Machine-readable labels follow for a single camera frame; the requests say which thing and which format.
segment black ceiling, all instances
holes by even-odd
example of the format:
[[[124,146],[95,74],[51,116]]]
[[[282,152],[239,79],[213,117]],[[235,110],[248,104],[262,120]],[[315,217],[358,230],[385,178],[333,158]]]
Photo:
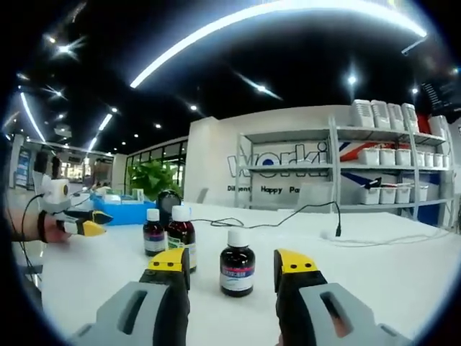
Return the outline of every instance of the black ceiling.
[[[412,102],[410,89],[423,82],[416,60],[401,54],[417,40],[411,32],[351,12],[280,12],[207,36],[162,65],[137,89],[131,88],[130,82],[151,61],[188,34],[261,3],[190,2],[196,1],[80,3],[77,12],[44,33],[56,42],[43,38],[29,65],[20,71],[29,80],[18,81],[21,89],[12,97],[10,113],[20,114],[8,131],[24,128],[25,134],[38,139],[19,92],[24,92],[47,141],[82,148],[88,147],[105,115],[116,107],[118,112],[98,135],[94,150],[114,153],[117,148],[129,154],[187,135],[189,124],[201,117],[349,104],[345,79],[351,70],[359,78],[355,98]],[[455,42],[451,38],[456,19],[446,15],[444,5],[436,10],[424,2],[433,27],[447,42]],[[79,46],[73,49],[74,57],[56,55],[58,45],[75,42]],[[454,56],[460,46],[452,47]],[[263,84],[279,98],[257,92],[243,77]],[[64,98],[47,88],[62,91]],[[191,111],[190,105],[197,105],[198,111]],[[417,105],[430,112],[423,93]],[[59,114],[65,117],[58,119]],[[54,134],[53,129],[62,125],[71,128],[72,138],[64,141]]]

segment gray gripper handle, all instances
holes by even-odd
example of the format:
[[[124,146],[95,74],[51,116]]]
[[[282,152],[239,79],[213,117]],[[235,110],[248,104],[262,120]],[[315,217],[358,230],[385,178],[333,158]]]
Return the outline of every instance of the gray gripper handle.
[[[338,283],[301,288],[300,294],[310,314],[317,346],[413,345],[389,326],[376,325],[373,311]],[[326,301],[334,306],[345,324],[346,336],[336,334]]]
[[[128,283],[98,309],[96,323],[86,324],[72,336],[71,344],[153,346],[158,309],[167,288]]]

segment led strip light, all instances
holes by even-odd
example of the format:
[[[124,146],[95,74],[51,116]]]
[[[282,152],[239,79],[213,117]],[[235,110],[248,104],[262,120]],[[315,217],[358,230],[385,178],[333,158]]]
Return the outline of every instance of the led strip light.
[[[289,11],[289,10],[344,10],[351,11],[360,14],[368,15],[375,19],[381,19],[385,22],[397,25],[404,29],[414,32],[419,37],[426,37],[427,32],[419,27],[415,22],[405,17],[401,13],[389,9],[385,6],[374,4],[368,1],[362,0],[281,0],[272,3],[261,4],[253,6],[248,9],[241,10],[239,12],[230,14],[215,22],[212,22],[204,27],[193,32],[183,40],[179,41],[176,45],[169,48],[165,53],[154,60],[139,76],[131,82],[132,88],[139,87],[139,85],[149,77],[155,70],[162,66],[169,59],[173,58],[176,54],[189,47],[193,43],[197,42],[201,38],[208,36],[209,34],[223,29],[231,24],[240,22],[242,20],[257,17],[262,14],[268,14],[272,12]]]

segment wrist strap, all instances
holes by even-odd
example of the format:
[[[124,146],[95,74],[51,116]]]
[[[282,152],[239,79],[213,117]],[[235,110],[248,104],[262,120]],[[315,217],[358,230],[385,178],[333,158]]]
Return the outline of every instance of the wrist strap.
[[[40,211],[40,214],[38,214],[37,229],[38,229],[38,238],[44,243],[47,243],[46,238],[45,238],[45,215],[46,215],[46,211],[44,210]]]

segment white storage bin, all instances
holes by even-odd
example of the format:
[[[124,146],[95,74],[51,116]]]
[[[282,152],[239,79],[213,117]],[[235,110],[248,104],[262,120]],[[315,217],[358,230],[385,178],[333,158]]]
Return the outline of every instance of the white storage bin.
[[[434,167],[442,168],[444,166],[444,156],[442,154],[434,154]]]
[[[390,128],[392,128],[393,130],[404,131],[405,122],[403,121],[402,107],[400,105],[388,103],[388,111]]]
[[[380,149],[381,166],[395,166],[395,150],[382,148]]]
[[[419,201],[426,202],[427,201],[427,190],[429,189],[429,185],[421,185],[419,187]],[[415,188],[411,189],[411,202],[415,201]]]
[[[373,118],[377,128],[390,128],[388,105],[384,101],[371,101]]]
[[[380,204],[394,204],[397,187],[381,187]]]
[[[442,160],[443,160],[444,168],[449,168],[449,156],[443,155]]]
[[[416,116],[415,106],[410,105],[409,103],[404,103],[402,105],[402,113],[403,116],[408,119],[409,127],[407,130],[414,133],[419,132],[418,117]]]
[[[380,193],[380,187],[372,187],[370,189],[365,189],[362,187],[362,189],[360,189],[360,203],[380,204]]]
[[[395,151],[395,163],[399,166],[411,166],[411,150],[397,149]]]
[[[416,152],[416,162],[418,163],[418,167],[422,168],[424,167],[424,152],[423,151],[417,151]],[[411,163],[415,166],[415,160],[412,159]]]
[[[434,166],[434,153],[424,153],[424,166],[429,168]]]
[[[365,148],[359,152],[359,163],[370,166],[380,165],[380,150],[379,148]]]
[[[447,119],[444,115],[436,115],[435,117],[429,118],[429,127],[434,136],[439,136],[446,140],[447,132],[445,128],[447,128],[447,126]]]
[[[370,101],[355,99],[352,102],[350,113],[354,126],[361,128],[373,128],[375,126]]]
[[[396,203],[410,203],[411,186],[408,184],[397,185],[397,192],[395,193]]]

